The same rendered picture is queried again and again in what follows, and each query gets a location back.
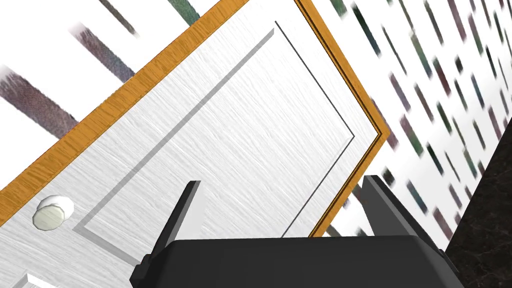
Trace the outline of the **white round door knob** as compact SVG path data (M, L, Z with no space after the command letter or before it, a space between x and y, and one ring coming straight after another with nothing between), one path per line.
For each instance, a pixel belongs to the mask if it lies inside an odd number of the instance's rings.
M71 217L74 210L75 205L67 196L50 195L37 206L32 223L41 231L55 230Z

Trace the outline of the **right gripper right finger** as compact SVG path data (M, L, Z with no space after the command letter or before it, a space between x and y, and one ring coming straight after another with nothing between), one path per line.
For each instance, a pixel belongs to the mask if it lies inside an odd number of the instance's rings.
M376 236L417 236L435 252L440 251L428 233L376 174L363 177L361 205Z

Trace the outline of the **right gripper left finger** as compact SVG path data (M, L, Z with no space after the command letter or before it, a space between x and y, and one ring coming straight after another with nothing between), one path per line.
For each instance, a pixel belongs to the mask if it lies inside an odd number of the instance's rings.
M199 180L190 181L175 204L151 254L157 255L175 240L198 239L205 219L206 202L201 182Z

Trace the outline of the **white panelled door leaf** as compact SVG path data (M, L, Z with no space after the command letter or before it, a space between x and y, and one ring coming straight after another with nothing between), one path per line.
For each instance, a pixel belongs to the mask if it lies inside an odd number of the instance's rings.
M375 107L336 0L220 0L6 187L0 288L131 288L189 181L198 239L307 237L364 170ZM50 195L75 210L33 225Z

